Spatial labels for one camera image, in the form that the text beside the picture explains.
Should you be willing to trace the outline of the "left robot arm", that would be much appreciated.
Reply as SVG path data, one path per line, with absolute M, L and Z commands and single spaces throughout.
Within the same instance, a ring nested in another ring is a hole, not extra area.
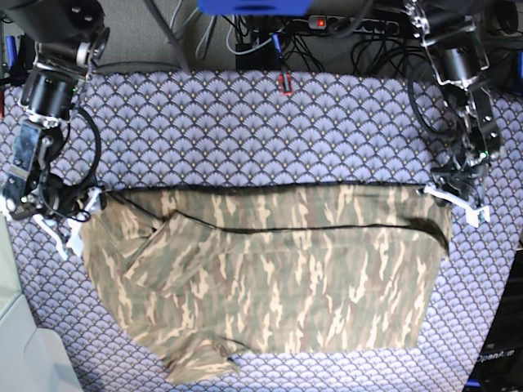
M 423 119 L 418 107 L 413 108 L 425 132 L 449 142 L 445 164 L 431 169 L 431 182 L 422 192 L 462 208 L 467 223 L 479 227 L 491 216 L 484 201 L 485 177 L 491 163 L 505 152 L 485 77 L 489 59 L 475 20 L 489 4 L 406 1 L 404 5 L 444 103 L 457 117 L 453 130 L 437 131 Z

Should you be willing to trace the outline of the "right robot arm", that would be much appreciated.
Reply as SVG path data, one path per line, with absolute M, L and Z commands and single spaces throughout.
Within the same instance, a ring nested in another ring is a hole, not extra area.
M 27 114 L 11 147 L 2 187 L 1 211 L 8 219 L 33 219 L 55 242 L 62 259 L 81 256 L 80 229 L 105 207 L 96 180 L 101 160 L 101 132 L 79 104 L 110 30 L 98 1 L 3 1 L 1 13 L 34 41 L 33 68 L 19 99 Z M 69 138 L 63 124 L 78 115 L 90 127 L 94 157 L 79 183 L 67 185 L 52 173 Z

